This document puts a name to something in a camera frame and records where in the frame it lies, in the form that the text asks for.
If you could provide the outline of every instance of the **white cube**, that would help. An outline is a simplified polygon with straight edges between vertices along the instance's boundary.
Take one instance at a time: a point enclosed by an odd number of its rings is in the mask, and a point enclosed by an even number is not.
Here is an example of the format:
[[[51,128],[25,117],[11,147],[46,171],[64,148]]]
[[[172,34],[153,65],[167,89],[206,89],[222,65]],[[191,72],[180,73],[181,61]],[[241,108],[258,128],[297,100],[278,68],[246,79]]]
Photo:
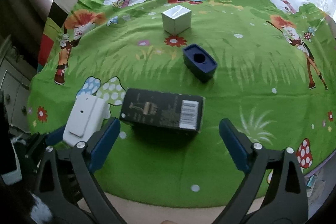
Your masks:
[[[162,23],[165,31],[177,35],[191,26],[191,10],[181,5],[170,8],[162,13]]]

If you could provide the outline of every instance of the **green polka dot mushroom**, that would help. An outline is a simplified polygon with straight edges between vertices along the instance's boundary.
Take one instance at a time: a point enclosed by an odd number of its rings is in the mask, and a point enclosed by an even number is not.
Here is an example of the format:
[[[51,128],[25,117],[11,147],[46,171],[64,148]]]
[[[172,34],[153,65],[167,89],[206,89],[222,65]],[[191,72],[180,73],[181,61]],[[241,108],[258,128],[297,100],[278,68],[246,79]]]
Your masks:
[[[123,103],[125,94],[126,91],[121,86],[119,78],[115,76],[100,86],[96,96],[111,105],[119,106]]]

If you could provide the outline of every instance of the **green play mat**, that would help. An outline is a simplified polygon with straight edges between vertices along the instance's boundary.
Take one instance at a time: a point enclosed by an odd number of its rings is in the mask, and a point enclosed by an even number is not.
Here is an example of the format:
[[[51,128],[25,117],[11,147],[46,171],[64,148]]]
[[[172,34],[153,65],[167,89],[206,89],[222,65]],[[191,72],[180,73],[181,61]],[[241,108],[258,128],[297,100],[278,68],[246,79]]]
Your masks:
[[[192,27],[177,36],[161,20],[174,5],[192,11]],[[224,117],[270,149],[296,151],[308,138],[313,161],[304,173],[335,149],[336,43],[327,17],[305,0],[78,0],[64,26],[48,18],[53,46],[31,82],[31,131],[64,125],[82,92],[104,98],[115,117],[130,87],[201,95],[196,137],[121,123],[95,176],[104,191],[141,203],[226,205],[243,173],[219,136]],[[182,49],[192,43],[218,63],[206,84],[184,65]]]

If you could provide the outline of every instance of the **barcode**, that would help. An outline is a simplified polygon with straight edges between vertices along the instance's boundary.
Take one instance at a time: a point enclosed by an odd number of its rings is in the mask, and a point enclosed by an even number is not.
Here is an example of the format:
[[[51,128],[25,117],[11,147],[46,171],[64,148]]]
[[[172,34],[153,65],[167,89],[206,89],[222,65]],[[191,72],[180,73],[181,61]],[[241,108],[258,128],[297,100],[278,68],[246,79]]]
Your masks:
[[[196,129],[198,102],[182,100],[179,128]]]

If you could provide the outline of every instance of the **drawer knob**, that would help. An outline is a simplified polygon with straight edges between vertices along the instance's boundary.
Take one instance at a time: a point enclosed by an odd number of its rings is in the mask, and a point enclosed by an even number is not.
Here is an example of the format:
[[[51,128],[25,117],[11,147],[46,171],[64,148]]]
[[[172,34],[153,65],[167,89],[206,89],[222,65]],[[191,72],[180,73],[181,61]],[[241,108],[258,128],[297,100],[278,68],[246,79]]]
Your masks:
[[[25,106],[23,106],[23,107],[21,108],[21,111],[22,111],[23,115],[27,115],[27,109],[26,109]]]
[[[5,95],[5,101],[6,101],[6,104],[9,104],[9,102],[11,101],[11,96],[9,94]]]

